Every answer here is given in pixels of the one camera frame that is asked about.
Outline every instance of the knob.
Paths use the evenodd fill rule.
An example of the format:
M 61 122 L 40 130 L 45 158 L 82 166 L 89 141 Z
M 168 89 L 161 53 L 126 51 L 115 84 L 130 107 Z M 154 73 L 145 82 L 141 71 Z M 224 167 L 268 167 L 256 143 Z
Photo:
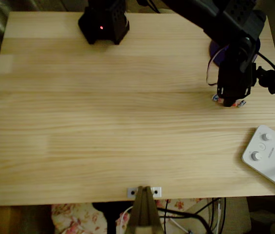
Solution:
M 265 133 L 262 135 L 262 137 L 263 137 L 263 140 L 265 140 L 265 141 L 273 139 L 273 135 L 271 135 L 270 133 Z
M 262 159 L 262 155 L 259 152 L 253 152 L 252 153 L 252 159 L 254 161 L 260 161 Z

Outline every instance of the metal bracket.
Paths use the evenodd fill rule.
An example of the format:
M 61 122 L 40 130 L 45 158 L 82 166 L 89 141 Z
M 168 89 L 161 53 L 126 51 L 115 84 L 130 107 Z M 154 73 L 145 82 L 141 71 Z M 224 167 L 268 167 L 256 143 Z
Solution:
M 161 187 L 151 187 L 152 196 L 154 198 L 162 197 L 162 188 Z M 137 194 L 138 188 L 128 188 L 128 198 L 135 198 Z

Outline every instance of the white cable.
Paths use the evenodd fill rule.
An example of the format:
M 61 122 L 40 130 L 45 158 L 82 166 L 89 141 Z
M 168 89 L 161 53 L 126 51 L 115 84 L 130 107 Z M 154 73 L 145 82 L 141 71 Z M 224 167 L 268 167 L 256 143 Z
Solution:
M 218 216 L 217 216 L 217 224 L 216 224 L 216 234 L 219 234 L 219 227 L 220 227 L 220 218 L 221 218 L 221 206 L 220 206 L 220 200 L 218 204 Z
M 213 57 L 210 59 L 208 65 L 207 65 L 207 69 L 206 69 L 206 83 L 207 83 L 208 85 L 210 85 L 210 86 L 213 86 L 213 85 L 216 85 L 216 84 L 217 84 L 217 83 L 209 84 L 209 83 L 207 82 L 208 77 L 209 77 L 210 65 L 211 65 L 211 63 L 213 62 L 213 60 L 216 58 L 216 56 L 219 55 L 219 53 L 220 53 L 223 49 L 225 49 L 227 46 L 228 46 L 228 45 L 226 45 L 226 46 L 224 46 L 224 47 L 218 49 L 217 52 L 213 55 Z
M 188 233 L 188 231 L 183 228 L 181 225 L 179 225 L 174 219 L 169 218 L 169 220 L 171 220 L 179 229 L 182 229 L 185 233 Z
M 177 227 L 179 227 L 180 229 L 182 229 L 185 233 L 188 233 L 188 230 L 186 230 L 184 227 L 182 227 L 180 224 L 178 224 L 174 219 L 168 218 L 168 220 L 171 220 L 173 223 L 175 223 L 175 225 Z
M 125 215 L 130 209 L 132 209 L 132 208 L 133 208 L 133 206 L 127 208 L 127 209 L 123 212 L 123 214 L 121 215 L 121 219 L 120 219 L 120 234 L 122 234 L 122 223 L 123 223 L 124 215 Z

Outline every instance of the table top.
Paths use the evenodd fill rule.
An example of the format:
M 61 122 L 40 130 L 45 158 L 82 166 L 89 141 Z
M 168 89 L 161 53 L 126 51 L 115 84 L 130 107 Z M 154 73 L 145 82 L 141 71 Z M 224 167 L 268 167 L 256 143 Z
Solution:
M 275 130 L 275 95 L 211 101 L 210 38 L 176 14 L 128 14 L 120 45 L 89 45 L 81 13 L 12 12 L 0 51 L 0 205 L 275 195 L 241 155 Z M 275 63 L 269 24 L 261 52 Z M 269 65 L 257 59 L 259 65 Z M 212 67 L 212 79 L 217 68 Z

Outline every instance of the cable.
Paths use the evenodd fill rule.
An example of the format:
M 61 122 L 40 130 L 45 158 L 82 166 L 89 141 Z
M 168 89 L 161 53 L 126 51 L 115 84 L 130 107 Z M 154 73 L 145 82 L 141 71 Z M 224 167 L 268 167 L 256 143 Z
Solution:
M 200 210 L 198 210 L 197 212 L 195 212 L 195 215 L 199 214 L 201 211 L 203 211 L 206 207 L 208 207 L 209 205 L 213 204 L 214 202 L 220 200 L 220 197 L 212 200 L 211 202 L 207 203 L 205 206 L 203 206 Z
M 130 209 L 132 209 L 132 208 L 133 208 L 133 206 L 127 208 L 127 209 L 123 212 L 123 214 L 121 215 L 121 219 L 120 219 L 120 234 L 122 234 L 123 217 L 124 217 L 124 215 L 125 215 Z
M 264 59 L 266 62 L 268 62 L 269 65 L 271 65 L 272 68 L 275 70 L 275 65 L 268 58 L 266 58 L 265 56 L 263 56 L 260 52 L 258 52 L 257 55 L 259 55 L 262 59 Z
M 188 234 L 188 231 L 183 228 L 181 225 L 179 225 L 174 219 L 170 218 L 169 220 L 171 220 L 179 229 L 183 230 L 185 233 Z
M 166 204 L 165 204 L 165 215 L 164 215 L 165 219 L 166 219 L 167 205 L 168 205 L 168 199 L 166 200 Z M 166 220 L 165 219 L 164 219 L 164 226 L 165 226 L 165 234 L 166 234 L 166 225 L 165 225 Z
M 156 12 L 156 10 L 148 3 L 148 6 L 150 7 L 151 10 L 153 10 L 154 12 Z
M 211 231 L 209 225 L 207 224 L 207 222 L 198 214 L 191 214 L 191 213 L 173 211 L 173 210 L 162 209 L 162 208 L 157 208 L 157 209 L 158 209 L 158 211 L 164 211 L 164 212 L 166 211 L 166 212 L 171 213 L 171 214 L 182 215 L 182 216 L 185 216 L 187 218 L 198 219 L 202 223 L 204 228 L 206 229 L 207 234 L 212 234 L 212 231 Z
M 149 0 L 150 4 L 153 6 L 153 8 L 155 9 L 154 11 L 157 12 L 158 14 L 160 14 L 160 11 L 158 10 L 158 8 L 156 7 L 156 5 L 153 3 L 152 0 Z
M 219 234 L 219 229 L 220 229 L 220 218 L 221 218 L 221 205 L 220 201 L 218 203 L 218 215 L 217 215 L 217 224 L 216 224 L 216 234 Z
M 212 216 L 211 216 L 210 229 L 212 229 L 213 221 L 214 221 L 214 198 L 212 198 Z
M 224 198 L 224 216 L 223 216 L 223 221 L 221 223 L 220 234 L 222 234 L 224 229 L 225 218 L 226 218 L 226 198 Z
M 209 83 L 207 82 L 208 77 L 209 77 L 210 65 L 211 65 L 211 63 L 213 62 L 213 60 L 216 58 L 216 56 L 217 56 L 223 49 L 225 49 L 227 46 L 228 46 L 228 45 L 226 45 L 226 46 L 224 46 L 224 47 L 222 47 L 222 48 L 219 48 L 219 49 L 215 52 L 215 54 L 212 56 L 212 58 L 210 59 L 208 65 L 207 65 L 207 69 L 206 69 L 206 83 L 207 83 L 208 85 L 210 85 L 210 86 L 217 85 L 217 82 L 216 82 L 216 83 L 213 83 L 213 84 L 209 84 Z

